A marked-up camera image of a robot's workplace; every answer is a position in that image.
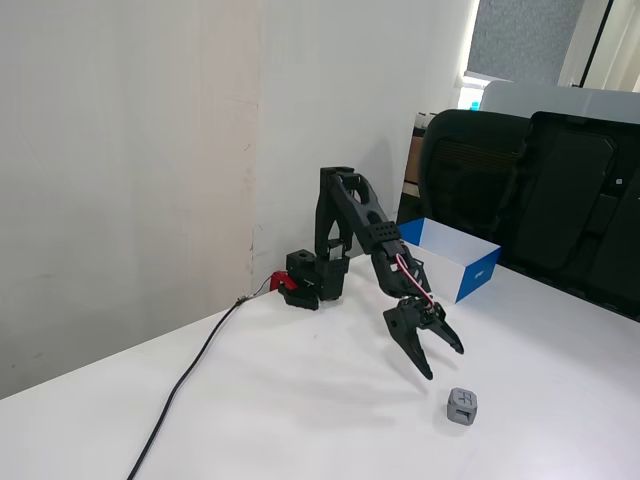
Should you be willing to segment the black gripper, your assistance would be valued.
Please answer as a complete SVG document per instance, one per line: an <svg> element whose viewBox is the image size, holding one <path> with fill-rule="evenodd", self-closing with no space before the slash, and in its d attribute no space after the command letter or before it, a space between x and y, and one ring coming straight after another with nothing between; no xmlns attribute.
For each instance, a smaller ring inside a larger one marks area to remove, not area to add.
<svg viewBox="0 0 640 480"><path fill-rule="evenodd" d="M415 329L431 330L458 354L464 354L464 346L445 321L446 313L438 302L408 297L400 300L396 307L384 311L383 317L393 340L427 380L433 379L433 373Z"/></svg>

